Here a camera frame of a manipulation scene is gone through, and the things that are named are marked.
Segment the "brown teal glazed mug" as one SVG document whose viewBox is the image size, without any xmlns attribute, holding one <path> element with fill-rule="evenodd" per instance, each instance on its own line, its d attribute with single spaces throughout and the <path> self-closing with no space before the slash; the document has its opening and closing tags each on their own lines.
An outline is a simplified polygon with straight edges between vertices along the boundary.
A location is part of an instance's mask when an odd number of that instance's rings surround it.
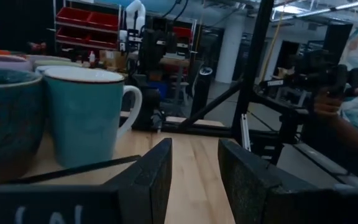
<svg viewBox="0 0 358 224">
<path fill-rule="evenodd" d="M 0 184 L 29 170 L 44 124 L 42 76 L 0 68 Z"/>
</svg>

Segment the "lilac ribbed ceramic mug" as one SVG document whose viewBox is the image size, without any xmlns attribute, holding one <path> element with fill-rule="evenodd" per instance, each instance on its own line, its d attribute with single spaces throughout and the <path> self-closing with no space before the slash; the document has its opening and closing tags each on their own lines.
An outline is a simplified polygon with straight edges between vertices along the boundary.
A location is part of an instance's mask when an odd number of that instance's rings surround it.
<svg viewBox="0 0 358 224">
<path fill-rule="evenodd" d="M 0 68 L 20 70 L 20 71 L 32 71 L 33 65 L 30 61 L 23 57 L 14 55 L 0 55 Z"/>
</svg>

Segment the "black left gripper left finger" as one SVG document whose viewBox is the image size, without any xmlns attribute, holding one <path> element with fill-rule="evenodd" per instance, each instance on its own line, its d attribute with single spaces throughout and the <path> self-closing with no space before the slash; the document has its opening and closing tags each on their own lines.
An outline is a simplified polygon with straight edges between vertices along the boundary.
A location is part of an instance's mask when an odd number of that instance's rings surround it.
<svg viewBox="0 0 358 224">
<path fill-rule="evenodd" d="M 0 185 L 0 224 L 164 224 L 171 180 L 165 138 L 101 185 Z"/>
</svg>

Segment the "white pillar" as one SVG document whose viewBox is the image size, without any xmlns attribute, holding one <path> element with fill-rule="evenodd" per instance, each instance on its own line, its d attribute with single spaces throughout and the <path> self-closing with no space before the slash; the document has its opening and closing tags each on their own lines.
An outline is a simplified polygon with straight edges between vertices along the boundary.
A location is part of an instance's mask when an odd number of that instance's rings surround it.
<svg viewBox="0 0 358 224">
<path fill-rule="evenodd" d="M 215 80 L 220 83 L 231 83 L 236 66 L 237 55 L 245 27 L 245 17 L 229 16 L 223 35 Z"/>
</svg>

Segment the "person's forearm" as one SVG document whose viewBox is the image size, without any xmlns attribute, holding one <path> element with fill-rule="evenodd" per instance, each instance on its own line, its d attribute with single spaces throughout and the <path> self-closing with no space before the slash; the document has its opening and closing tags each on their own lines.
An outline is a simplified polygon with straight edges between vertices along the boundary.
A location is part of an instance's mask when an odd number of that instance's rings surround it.
<svg viewBox="0 0 358 224">
<path fill-rule="evenodd" d="M 335 130 L 339 139 L 350 149 L 358 150 L 358 128 L 346 120 L 335 116 L 330 120 L 330 126 Z"/>
</svg>

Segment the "blue bin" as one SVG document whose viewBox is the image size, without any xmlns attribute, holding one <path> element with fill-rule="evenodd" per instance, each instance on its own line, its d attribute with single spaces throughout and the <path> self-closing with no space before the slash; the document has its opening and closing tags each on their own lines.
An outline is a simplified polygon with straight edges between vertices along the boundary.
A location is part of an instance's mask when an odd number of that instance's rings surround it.
<svg viewBox="0 0 358 224">
<path fill-rule="evenodd" d="M 165 82 L 148 82 L 148 84 L 159 91 L 161 100 L 166 98 L 168 86 Z"/>
</svg>

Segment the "teal mug white handle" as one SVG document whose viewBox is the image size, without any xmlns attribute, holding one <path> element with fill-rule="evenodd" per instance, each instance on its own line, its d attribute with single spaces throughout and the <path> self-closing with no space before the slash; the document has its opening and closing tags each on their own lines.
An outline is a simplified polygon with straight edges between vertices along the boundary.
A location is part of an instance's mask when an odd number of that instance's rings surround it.
<svg viewBox="0 0 358 224">
<path fill-rule="evenodd" d="M 140 113 L 139 88 L 100 69 L 50 66 L 42 75 L 58 163 L 78 167 L 112 159 L 116 140 Z"/>
</svg>

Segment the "person's hand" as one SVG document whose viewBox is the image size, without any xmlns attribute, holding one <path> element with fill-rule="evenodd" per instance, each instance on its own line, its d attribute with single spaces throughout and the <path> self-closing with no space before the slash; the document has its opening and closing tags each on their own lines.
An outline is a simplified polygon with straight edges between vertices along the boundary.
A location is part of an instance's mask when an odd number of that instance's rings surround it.
<svg viewBox="0 0 358 224">
<path fill-rule="evenodd" d="M 331 119 L 338 117 L 338 111 L 346 98 L 358 96 L 358 88 L 352 93 L 332 96 L 329 88 L 321 88 L 313 100 L 313 112 L 320 118 Z"/>
</svg>

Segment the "black cylinder bin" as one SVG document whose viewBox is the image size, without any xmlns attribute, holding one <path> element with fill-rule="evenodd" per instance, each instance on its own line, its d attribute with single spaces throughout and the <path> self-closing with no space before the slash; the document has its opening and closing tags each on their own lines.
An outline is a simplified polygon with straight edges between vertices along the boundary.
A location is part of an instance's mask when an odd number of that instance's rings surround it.
<svg viewBox="0 0 358 224">
<path fill-rule="evenodd" d="M 193 102 L 191 107 L 191 115 L 193 116 L 202 110 L 208 100 L 209 87 L 211 83 L 211 75 L 213 69 L 202 65 L 193 83 Z"/>
</svg>

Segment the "wooden shelf black metal legs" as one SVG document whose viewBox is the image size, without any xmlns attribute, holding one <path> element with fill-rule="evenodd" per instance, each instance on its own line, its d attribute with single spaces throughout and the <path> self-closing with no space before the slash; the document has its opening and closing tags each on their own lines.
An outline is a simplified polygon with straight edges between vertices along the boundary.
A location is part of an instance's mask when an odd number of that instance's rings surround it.
<svg viewBox="0 0 358 224">
<path fill-rule="evenodd" d="M 138 160 L 146 151 L 141 144 L 149 143 L 149 136 L 129 131 L 116 141 L 113 157 L 103 163 L 66 169 L 54 158 L 51 135 L 45 133 L 35 159 L 24 176 L 10 180 L 10 184 L 100 185 Z"/>
</svg>

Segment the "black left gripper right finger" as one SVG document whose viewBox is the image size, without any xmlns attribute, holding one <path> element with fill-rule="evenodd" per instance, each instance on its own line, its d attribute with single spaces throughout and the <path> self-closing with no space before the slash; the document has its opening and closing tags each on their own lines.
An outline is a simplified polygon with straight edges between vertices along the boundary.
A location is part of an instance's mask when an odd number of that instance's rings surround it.
<svg viewBox="0 0 358 224">
<path fill-rule="evenodd" d="M 218 160 L 236 224 L 358 224 L 358 188 L 319 189 L 228 139 Z"/>
</svg>

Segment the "rack with red bins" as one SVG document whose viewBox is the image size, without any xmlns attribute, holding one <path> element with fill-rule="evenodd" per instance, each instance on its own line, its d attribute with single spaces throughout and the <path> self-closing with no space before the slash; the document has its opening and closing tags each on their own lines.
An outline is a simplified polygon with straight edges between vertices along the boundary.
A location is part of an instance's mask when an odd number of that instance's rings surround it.
<svg viewBox="0 0 358 224">
<path fill-rule="evenodd" d="M 116 50 L 123 7 L 98 0 L 52 0 L 55 49 Z"/>
</svg>

